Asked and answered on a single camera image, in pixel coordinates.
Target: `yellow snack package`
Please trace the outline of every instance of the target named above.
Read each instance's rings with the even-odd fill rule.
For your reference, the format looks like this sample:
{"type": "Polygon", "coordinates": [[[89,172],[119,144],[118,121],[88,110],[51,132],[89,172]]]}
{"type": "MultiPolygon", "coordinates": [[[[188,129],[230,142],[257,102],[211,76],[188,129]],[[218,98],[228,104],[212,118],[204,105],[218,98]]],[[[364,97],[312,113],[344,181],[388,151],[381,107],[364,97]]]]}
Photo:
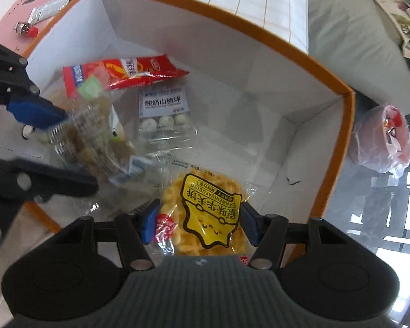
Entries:
{"type": "Polygon", "coordinates": [[[242,201],[256,192],[223,174],[170,159],[155,242],[165,255],[230,255],[254,251],[239,225],[242,201]]]}

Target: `red cap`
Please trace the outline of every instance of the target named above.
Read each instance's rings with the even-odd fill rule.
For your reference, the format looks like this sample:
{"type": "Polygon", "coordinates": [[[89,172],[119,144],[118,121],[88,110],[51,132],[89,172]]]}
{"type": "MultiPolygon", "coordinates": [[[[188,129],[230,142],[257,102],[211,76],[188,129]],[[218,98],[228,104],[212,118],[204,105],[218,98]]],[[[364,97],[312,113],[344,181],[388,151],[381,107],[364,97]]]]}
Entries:
{"type": "Polygon", "coordinates": [[[27,36],[28,37],[36,37],[38,35],[38,28],[36,27],[31,27],[27,31],[27,36]]]}

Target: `yogurt hawthorn ball package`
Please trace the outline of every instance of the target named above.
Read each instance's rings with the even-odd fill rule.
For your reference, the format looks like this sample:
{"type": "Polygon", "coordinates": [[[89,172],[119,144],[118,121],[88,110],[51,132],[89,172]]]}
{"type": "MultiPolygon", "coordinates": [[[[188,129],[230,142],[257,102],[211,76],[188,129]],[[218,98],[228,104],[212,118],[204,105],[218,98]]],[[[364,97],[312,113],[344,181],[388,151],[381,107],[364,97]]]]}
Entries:
{"type": "Polygon", "coordinates": [[[239,255],[254,251],[239,225],[239,209],[257,188],[170,159],[154,241],[165,255],[239,255]]]}
{"type": "Polygon", "coordinates": [[[139,92],[138,140],[146,153],[194,146],[186,78],[154,83],[139,92]]]}

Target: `pink plastic bag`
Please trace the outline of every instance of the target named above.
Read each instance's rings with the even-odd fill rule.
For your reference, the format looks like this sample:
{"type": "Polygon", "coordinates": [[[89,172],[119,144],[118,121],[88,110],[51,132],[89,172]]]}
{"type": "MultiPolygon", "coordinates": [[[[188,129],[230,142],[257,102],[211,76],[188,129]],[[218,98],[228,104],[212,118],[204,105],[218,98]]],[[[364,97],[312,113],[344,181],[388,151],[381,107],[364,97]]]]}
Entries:
{"type": "Polygon", "coordinates": [[[410,131],[401,112],[392,105],[368,111],[354,126],[349,155],[356,164],[401,177],[410,164],[410,131]]]}

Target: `yellow label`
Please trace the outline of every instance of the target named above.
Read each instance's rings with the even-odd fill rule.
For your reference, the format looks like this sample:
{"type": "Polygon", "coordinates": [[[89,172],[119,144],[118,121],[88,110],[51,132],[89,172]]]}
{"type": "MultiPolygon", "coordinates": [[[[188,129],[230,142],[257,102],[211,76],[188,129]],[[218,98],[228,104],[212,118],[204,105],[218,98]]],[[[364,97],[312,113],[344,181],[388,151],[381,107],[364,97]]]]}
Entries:
{"type": "Polygon", "coordinates": [[[206,249],[229,247],[237,229],[242,195],[225,190],[193,174],[187,174],[181,189],[186,211],[185,231],[195,234],[206,249]]]}

